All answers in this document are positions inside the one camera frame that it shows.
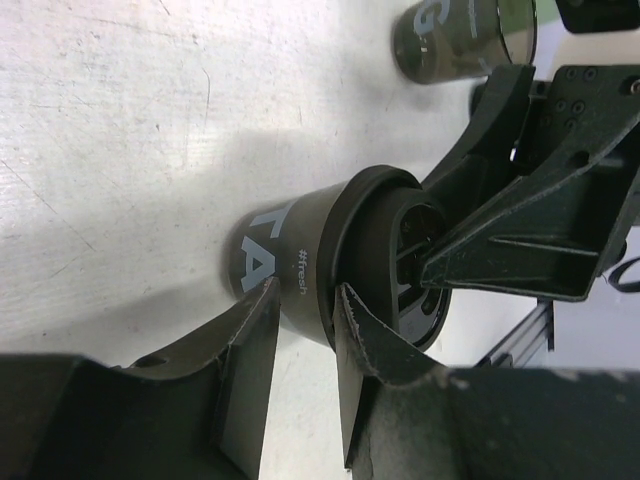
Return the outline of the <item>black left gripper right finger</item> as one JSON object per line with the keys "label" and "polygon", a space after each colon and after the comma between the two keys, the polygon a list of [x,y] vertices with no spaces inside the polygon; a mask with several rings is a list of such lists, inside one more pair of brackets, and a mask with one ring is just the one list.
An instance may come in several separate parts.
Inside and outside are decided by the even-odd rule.
{"label": "black left gripper right finger", "polygon": [[343,455],[356,479],[635,479],[639,375],[450,368],[335,291]]}

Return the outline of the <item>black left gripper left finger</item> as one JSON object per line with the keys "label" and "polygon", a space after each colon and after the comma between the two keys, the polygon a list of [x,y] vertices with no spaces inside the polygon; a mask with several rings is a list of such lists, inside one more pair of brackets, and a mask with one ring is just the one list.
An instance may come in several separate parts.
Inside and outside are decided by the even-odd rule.
{"label": "black left gripper left finger", "polygon": [[255,479],[280,319],[268,279],[129,367],[1,358],[5,479]]}

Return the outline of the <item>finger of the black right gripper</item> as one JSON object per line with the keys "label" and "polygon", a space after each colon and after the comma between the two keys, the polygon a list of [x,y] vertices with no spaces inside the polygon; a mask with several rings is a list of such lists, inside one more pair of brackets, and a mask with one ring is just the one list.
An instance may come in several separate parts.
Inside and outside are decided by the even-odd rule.
{"label": "finger of the black right gripper", "polygon": [[420,283],[582,301],[638,214],[638,155],[555,153],[438,242]]}
{"label": "finger of the black right gripper", "polygon": [[510,182],[509,155],[522,130],[534,72],[532,66],[496,68],[467,128],[423,180],[445,219],[466,218]]}

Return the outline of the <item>black paper coffee cup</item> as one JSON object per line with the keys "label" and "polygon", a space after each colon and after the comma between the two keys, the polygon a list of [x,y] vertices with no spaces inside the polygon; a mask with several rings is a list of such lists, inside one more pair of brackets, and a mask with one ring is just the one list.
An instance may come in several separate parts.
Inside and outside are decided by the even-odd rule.
{"label": "black paper coffee cup", "polygon": [[237,297],[264,280],[280,284],[280,308],[301,336],[335,347],[332,322],[338,258],[346,232],[339,183],[262,206],[228,237],[229,286]]}

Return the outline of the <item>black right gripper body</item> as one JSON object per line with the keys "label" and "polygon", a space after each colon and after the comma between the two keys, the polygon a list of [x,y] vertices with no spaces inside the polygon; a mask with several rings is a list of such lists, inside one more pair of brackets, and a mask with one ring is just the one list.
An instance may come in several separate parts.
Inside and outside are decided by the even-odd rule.
{"label": "black right gripper body", "polygon": [[542,98],[532,102],[519,140],[522,172],[638,163],[639,66],[560,68]]}

